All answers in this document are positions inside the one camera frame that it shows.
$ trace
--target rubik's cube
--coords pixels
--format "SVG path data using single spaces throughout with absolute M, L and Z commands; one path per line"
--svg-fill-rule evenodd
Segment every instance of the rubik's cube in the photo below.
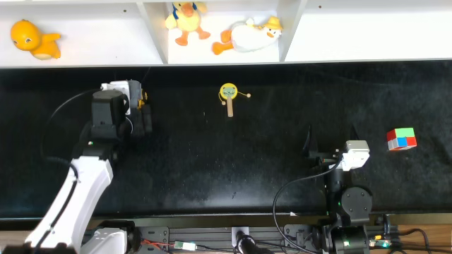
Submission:
M 408 150 L 417 146 L 413 128 L 397 128 L 388 132 L 386 137 L 390 151 Z

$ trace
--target duck beak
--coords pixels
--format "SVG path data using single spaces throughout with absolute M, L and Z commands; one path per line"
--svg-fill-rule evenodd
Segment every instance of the duck beak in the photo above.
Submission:
M 182 10 L 182 13 L 183 13 L 186 17 L 189 17 L 189 18 L 192 17 L 193 12 L 194 12 L 193 6 L 192 6 L 191 3 L 186 3 L 186 4 L 184 4 L 184 5 L 182 6 L 181 10 Z

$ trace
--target white duck plush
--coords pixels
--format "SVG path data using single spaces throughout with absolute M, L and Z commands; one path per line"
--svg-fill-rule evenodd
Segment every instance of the white duck plush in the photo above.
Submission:
M 279 18 L 270 17 L 262 27 L 254 25 L 254 20 L 250 18 L 246 22 L 233 24 L 230 30 L 223 31 L 221 33 L 222 43 L 215 42 L 212 50 L 216 55 L 228 49 L 235 49 L 238 52 L 253 52 L 277 42 L 282 31 Z

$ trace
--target black table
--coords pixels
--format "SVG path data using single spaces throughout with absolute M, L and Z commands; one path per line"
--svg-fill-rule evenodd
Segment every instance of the black table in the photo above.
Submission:
M 302 148 L 311 124 L 322 151 L 355 126 L 371 157 L 352 180 L 374 194 L 374 213 L 452 211 L 452 62 L 0 70 L 0 218 L 41 217 L 68 169 L 44 164 L 44 122 L 70 96 L 102 82 L 142 81 L 153 134 L 132 142 L 97 204 L 98 217 L 265 214 L 284 183 L 318 173 Z M 234 117 L 223 83 L 250 99 Z M 45 142 L 69 158 L 90 117 L 89 96 L 59 114 Z M 386 132 L 413 127 L 418 147 L 388 152 Z M 287 189 L 280 212 L 324 214 L 323 179 Z

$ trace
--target duck plush toy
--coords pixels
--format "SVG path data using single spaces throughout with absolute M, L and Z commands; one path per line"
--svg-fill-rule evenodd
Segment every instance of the duck plush toy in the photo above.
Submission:
M 39 60 L 58 59 L 61 56 L 55 42 L 60 34 L 43 34 L 28 20 L 21 20 L 11 28 L 11 39 L 14 45 L 24 51 L 29 51 Z
M 246 22 L 237 22 L 230 30 L 221 33 L 222 43 L 216 42 L 212 46 L 213 53 L 219 55 L 228 49 L 238 52 L 253 52 L 278 41 L 283 28 L 279 18 L 270 17 L 263 26 L 254 25 L 252 18 Z
M 186 46 L 189 38 L 189 33 L 196 31 L 199 34 L 199 39 L 205 40 L 210 37 L 210 33 L 202 30 L 201 13 L 207 12 L 207 7 L 201 2 L 174 2 L 172 3 L 173 12 L 167 20 L 165 25 L 168 29 L 178 27 L 182 31 L 182 36 L 176 39 L 176 43 L 181 46 Z

